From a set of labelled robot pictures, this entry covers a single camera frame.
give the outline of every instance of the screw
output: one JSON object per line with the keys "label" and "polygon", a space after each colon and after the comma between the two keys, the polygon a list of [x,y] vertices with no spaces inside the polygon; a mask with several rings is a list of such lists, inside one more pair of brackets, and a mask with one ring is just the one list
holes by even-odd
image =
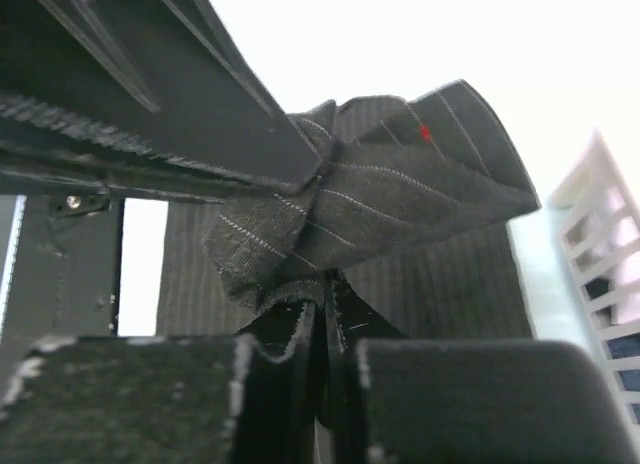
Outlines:
{"label": "screw", "polygon": [[82,204],[82,199],[80,199],[78,196],[67,197],[67,206],[69,207],[69,209],[75,210],[79,208],[81,204]]}

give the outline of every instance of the black fabric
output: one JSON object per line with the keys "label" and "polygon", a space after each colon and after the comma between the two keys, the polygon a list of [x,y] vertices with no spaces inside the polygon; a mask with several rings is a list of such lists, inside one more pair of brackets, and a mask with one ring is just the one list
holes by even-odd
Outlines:
{"label": "black fabric", "polygon": [[170,205],[159,334],[232,332],[279,279],[339,267],[412,337],[531,335],[504,221],[538,202],[474,89],[292,118],[330,161],[304,193]]}
{"label": "black fabric", "polygon": [[534,341],[361,341],[369,462],[637,463],[600,370]]}
{"label": "black fabric", "polygon": [[252,347],[244,338],[153,339],[38,342],[2,403],[0,461],[225,462]]}

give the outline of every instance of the dark gray pinstriped cloth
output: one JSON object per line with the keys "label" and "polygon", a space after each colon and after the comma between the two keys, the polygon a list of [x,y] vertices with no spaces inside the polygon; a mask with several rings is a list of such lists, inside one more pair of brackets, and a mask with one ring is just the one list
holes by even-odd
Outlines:
{"label": "dark gray pinstriped cloth", "polygon": [[538,201],[473,88],[291,117],[326,159],[303,193],[170,205],[159,334],[233,332],[275,282],[339,267],[410,336],[531,335],[504,222]]}

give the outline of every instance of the fabric fold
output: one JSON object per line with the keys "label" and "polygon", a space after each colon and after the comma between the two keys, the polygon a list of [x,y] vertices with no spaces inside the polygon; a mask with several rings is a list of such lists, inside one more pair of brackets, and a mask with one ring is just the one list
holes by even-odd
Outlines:
{"label": "fabric fold", "polygon": [[251,309],[279,283],[539,206],[504,127],[464,81],[415,102],[328,101],[290,117],[323,157],[314,181],[296,196],[226,201],[203,236],[227,297]]}

